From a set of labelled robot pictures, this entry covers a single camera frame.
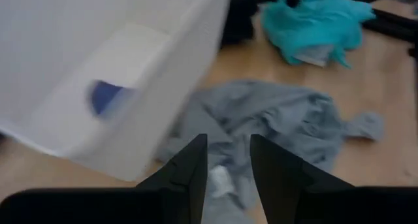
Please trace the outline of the black aluminium table frame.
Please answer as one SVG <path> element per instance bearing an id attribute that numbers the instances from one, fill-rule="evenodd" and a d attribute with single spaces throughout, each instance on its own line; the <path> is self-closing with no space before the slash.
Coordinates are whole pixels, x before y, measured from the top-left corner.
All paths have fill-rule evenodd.
<path id="1" fill-rule="evenodd" d="M 354 1 L 373 3 L 378 0 Z M 362 26 L 371 31 L 412 43 L 413 47 L 408 50 L 408 55 L 418 61 L 418 20 L 412 20 L 379 9 L 373 9 L 373 12 L 376 17 L 364 22 Z"/>

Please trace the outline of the dark navy garment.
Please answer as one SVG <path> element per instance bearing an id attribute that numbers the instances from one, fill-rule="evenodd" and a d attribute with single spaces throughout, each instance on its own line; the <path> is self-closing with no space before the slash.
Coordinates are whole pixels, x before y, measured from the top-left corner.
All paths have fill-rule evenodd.
<path id="1" fill-rule="evenodd" d="M 229 0 L 227 17 L 221 36 L 221 48 L 240 44 L 255 36 L 252 18 L 261 3 L 275 0 Z"/>

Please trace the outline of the teal garment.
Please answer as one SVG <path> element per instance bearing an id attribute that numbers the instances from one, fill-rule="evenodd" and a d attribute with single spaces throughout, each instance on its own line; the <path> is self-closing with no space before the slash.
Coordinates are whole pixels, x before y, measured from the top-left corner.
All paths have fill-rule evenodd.
<path id="1" fill-rule="evenodd" d="M 290 65 L 324 67 L 336 61 L 347 69 L 346 51 L 362 43 L 362 23 L 376 15 L 370 4 L 354 0 L 290 0 L 268 2 L 261 26 L 268 41 Z"/>

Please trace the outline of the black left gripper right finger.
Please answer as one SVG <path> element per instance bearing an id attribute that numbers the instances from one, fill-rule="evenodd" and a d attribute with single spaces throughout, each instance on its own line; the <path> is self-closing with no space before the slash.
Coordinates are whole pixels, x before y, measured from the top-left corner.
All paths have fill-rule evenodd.
<path id="1" fill-rule="evenodd" d="M 346 224 L 353 186 L 261 135 L 251 135 L 253 177 L 268 224 Z"/>

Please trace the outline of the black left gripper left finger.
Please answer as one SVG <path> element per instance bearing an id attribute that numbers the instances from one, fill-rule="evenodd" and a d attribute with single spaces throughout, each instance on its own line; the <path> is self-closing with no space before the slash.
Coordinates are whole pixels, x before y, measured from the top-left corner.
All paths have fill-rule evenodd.
<path id="1" fill-rule="evenodd" d="M 137 224 L 201 224 L 208 177 L 208 139 L 197 135 L 136 186 Z"/>

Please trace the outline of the grey garment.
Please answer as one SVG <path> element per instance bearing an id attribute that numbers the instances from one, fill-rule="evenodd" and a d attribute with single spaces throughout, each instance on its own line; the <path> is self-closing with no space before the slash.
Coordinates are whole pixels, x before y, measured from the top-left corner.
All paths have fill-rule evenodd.
<path id="1" fill-rule="evenodd" d="M 334 101 L 313 89 L 237 80 L 194 92 L 157 158 L 167 162 L 199 134 L 208 137 L 208 184 L 202 224 L 251 224 L 256 200 L 250 163 L 253 134 L 330 171 L 344 140 L 381 140 L 383 118 L 343 120 Z"/>

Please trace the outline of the white plastic bin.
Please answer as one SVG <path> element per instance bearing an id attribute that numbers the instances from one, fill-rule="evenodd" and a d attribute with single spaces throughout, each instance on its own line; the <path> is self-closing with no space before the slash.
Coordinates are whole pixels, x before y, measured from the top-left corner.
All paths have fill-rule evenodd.
<path id="1" fill-rule="evenodd" d="M 0 0 L 0 132 L 133 181 L 211 66 L 229 0 Z M 133 89 L 107 118 L 95 80 Z"/>

